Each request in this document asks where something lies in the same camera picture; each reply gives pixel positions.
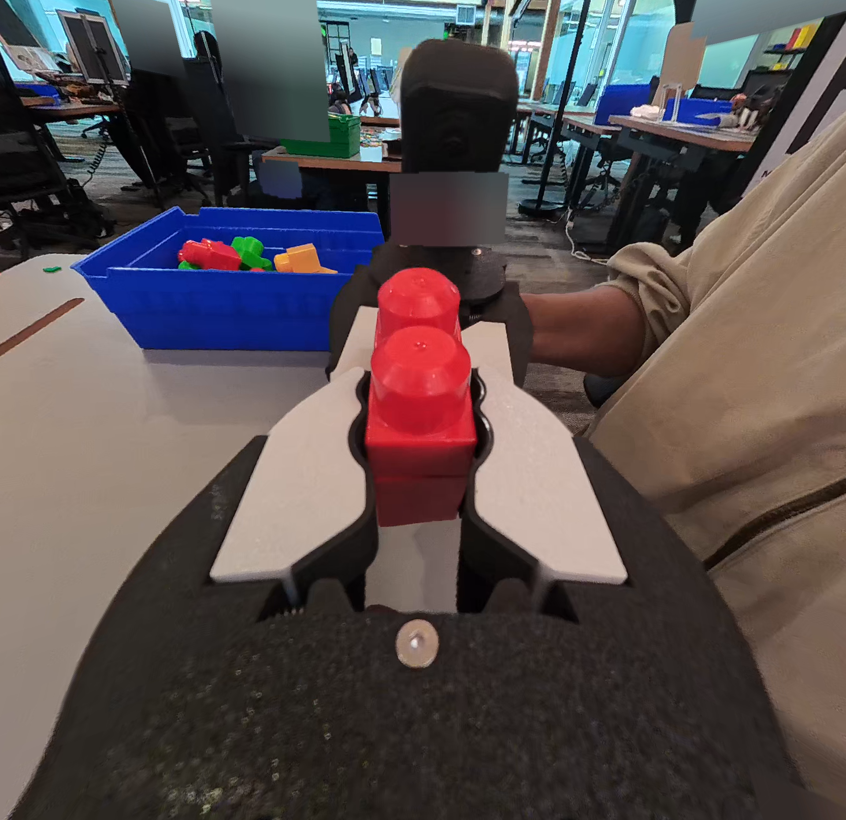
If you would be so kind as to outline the person's right forearm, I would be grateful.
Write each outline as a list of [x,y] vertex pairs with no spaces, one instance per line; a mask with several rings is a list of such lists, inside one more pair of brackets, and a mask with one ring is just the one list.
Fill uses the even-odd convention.
[[533,329],[530,361],[604,378],[633,373],[646,342],[637,302],[615,286],[521,295]]

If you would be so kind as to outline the green double toy block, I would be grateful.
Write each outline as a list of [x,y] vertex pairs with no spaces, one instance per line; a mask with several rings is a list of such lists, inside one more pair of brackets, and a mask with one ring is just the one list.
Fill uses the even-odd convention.
[[240,258],[240,270],[263,271],[275,270],[272,259],[264,256],[265,246],[253,236],[236,236],[233,238],[231,247]]

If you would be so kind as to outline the blue plastic bin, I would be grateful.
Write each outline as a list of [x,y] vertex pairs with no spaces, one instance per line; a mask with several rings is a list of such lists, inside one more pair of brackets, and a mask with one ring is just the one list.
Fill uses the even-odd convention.
[[[272,258],[312,244],[336,275],[190,270],[188,241],[253,236]],[[340,289],[383,244],[376,213],[179,207],[158,214],[72,264],[142,349],[328,351]]]
[[[632,110],[654,107],[654,93],[650,85],[609,85],[598,100],[594,124],[607,126],[610,117],[629,117]],[[720,117],[731,113],[730,100],[682,97],[675,106],[671,99],[666,105],[657,106],[663,121],[675,120],[680,124],[718,126]]]

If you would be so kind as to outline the yellow toy block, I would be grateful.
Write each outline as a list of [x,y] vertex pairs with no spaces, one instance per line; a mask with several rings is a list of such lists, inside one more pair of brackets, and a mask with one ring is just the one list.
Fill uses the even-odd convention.
[[298,275],[336,275],[334,269],[322,265],[314,244],[304,244],[286,249],[273,257],[278,273]]

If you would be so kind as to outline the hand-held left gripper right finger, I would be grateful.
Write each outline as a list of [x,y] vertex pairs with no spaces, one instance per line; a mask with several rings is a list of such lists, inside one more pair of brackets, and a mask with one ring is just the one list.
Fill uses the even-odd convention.
[[473,385],[481,450],[461,515],[460,554],[492,584],[619,586],[628,572],[573,436],[495,368]]

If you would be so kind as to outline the red double toy block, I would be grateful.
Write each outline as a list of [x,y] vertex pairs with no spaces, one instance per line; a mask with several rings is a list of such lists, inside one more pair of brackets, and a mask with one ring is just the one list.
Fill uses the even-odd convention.
[[401,270],[377,294],[365,445],[378,476],[466,476],[477,436],[460,293],[429,268]]

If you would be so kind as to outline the person's beige jacket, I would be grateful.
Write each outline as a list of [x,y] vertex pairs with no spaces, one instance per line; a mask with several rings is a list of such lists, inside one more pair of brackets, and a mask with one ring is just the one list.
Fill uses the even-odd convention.
[[645,320],[591,444],[704,563],[811,788],[844,803],[845,121],[673,258],[608,263]]

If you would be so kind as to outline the black office chair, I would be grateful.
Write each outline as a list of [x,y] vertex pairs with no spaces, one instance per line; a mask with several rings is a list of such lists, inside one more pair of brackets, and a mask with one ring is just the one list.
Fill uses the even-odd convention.
[[34,248],[69,244],[94,249],[114,222],[68,179],[30,117],[1,62],[1,244],[23,259]]
[[238,132],[210,62],[190,58],[182,63],[185,97],[211,163],[215,203],[224,206],[234,194],[235,206],[255,206],[256,191],[250,189],[252,156],[272,145]]

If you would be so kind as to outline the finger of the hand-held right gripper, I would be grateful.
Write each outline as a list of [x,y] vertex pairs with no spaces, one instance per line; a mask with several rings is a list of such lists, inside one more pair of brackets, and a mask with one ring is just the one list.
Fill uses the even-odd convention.
[[360,306],[352,326],[343,341],[334,340],[331,350],[331,378],[353,369],[371,370],[371,358],[375,348],[375,332],[378,309]]
[[513,377],[505,324],[490,321],[474,323],[463,330],[463,344],[470,355],[480,392],[519,389]]

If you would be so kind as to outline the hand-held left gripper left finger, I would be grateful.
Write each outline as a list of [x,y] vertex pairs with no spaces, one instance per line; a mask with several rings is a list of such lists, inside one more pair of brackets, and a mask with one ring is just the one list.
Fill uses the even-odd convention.
[[352,368],[270,430],[212,564],[212,581],[349,584],[375,559],[371,470],[358,450],[367,378]]

